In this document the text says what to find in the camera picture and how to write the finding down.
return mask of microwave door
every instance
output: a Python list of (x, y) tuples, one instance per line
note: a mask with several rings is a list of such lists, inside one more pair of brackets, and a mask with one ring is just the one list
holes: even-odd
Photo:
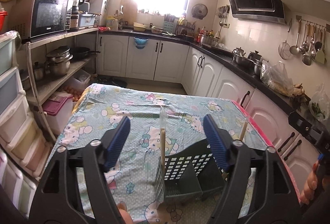
[(34, 0), (31, 38), (63, 31), (68, 0)]

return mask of red basket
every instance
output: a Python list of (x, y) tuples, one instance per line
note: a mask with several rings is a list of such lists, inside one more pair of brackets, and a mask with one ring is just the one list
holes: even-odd
[(0, 31), (3, 26), (3, 22), (5, 21), (5, 17), (8, 15), (7, 12), (0, 12)]

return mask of frying pan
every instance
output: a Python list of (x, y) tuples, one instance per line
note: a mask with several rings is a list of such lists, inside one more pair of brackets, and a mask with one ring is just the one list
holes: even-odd
[(100, 51), (91, 51), (90, 48), (86, 47), (76, 47), (71, 48), (70, 53), (73, 55), (74, 60), (81, 60), (90, 56), (91, 54), (100, 53)]

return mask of countertop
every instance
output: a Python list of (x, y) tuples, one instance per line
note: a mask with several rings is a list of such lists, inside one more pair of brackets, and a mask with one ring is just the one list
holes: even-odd
[(182, 40), (173, 36), (165, 36), (165, 35), (156, 35), (152, 34), (148, 30), (146, 32), (127, 32), (127, 31), (104, 31), (100, 32), (100, 34), (108, 34), (108, 35), (121, 35), (121, 36), (134, 36), (137, 38), (150, 38), (150, 39), (158, 39), (163, 41), (176, 42), (181, 44), (189, 45), (200, 52), (212, 57), (219, 63), (223, 64), (224, 67), (235, 73), (241, 79), (246, 81), (251, 86), (258, 89), (265, 96), (267, 96), (270, 100), (272, 100), (283, 112), (289, 115), (291, 112), (296, 111), (300, 116), (302, 116), (305, 120), (307, 120), (310, 124), (316, 125), (319, 129), (324, 129), (324, 125), (322, 125), (319, 121), (317, 121), (312, 114), (310, 113), (308, 106), (306, 104), (298, 105), (293, 103), (292, 99), (281, 95), (278, 92), (273, 91), (268, 88), (263, 82), (260, 80), (258, 76), (256, 76), (252, 69), (246, 69), (245, 67), (239, 66), (231, 56), (231, 52), (218, 52), (217, 50), (213, 50), (209, 47), (200, 45), (196, 42), (189, 42), (186, 40)]

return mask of metal screw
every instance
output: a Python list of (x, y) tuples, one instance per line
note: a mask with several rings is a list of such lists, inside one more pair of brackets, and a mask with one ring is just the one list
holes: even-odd
[(92, 147), (97, 147), (99, 144), (101, 144), (101, 141), (98, 139), (95, 139), (90, 143)]
[(270, 153), (275, 153), (276, 152), (276, 149), (273, 148), (273, 147), (268, 147), (267, 148), (267, 151), (270, 152)]
[(63, 151), (66, 151), (66, 147), (64, 147), (64, 146), (59, 146), (59, 147), (57, 148), (57, 152), (61, 153), (61, 152), (63, 152)]
[(234, 140), (233, 145), (236, 147), (241, 147), (241, 146), (243, 146), (243, 142), (240, 140)]

